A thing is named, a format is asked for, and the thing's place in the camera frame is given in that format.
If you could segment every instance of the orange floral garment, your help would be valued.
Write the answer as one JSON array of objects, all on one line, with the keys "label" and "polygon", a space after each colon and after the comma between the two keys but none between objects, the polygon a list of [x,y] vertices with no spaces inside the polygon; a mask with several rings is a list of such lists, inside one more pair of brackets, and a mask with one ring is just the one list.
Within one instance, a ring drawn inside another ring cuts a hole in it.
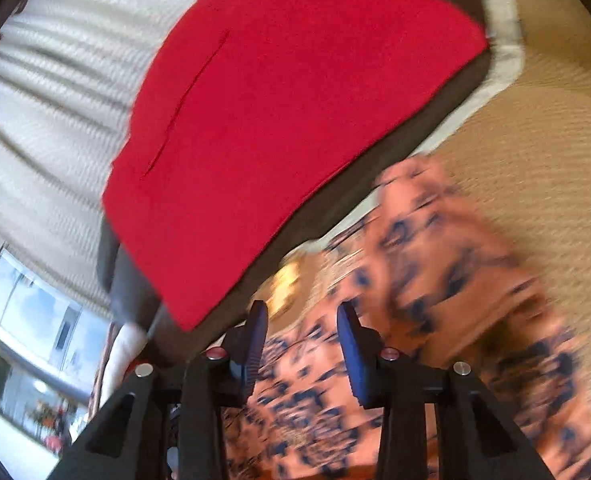
[{"label": "orange floral garment", "polygon": [[[224,416],[232,478],[372,478],[382,410],[351,394],[336,311],[423,364],[468,361],[559,480],[591,475],[591,410],[571,330],[540,281],[452,186],[416,156],[379,178],[380,206],[323,251],[310,306],[266,342],[255,391]],[[437,478],[427,408],[429,478]]]}]

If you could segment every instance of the tan mat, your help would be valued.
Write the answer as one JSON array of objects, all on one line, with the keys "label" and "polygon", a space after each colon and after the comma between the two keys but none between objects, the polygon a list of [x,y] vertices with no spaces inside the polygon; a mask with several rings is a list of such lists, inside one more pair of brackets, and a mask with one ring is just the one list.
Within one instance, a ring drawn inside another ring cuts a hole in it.
[{"label": "tan mat", "polygon": [[518,6],[523,74],[436,153],[544,275],[591,388],[591,17],[578,0]]}]

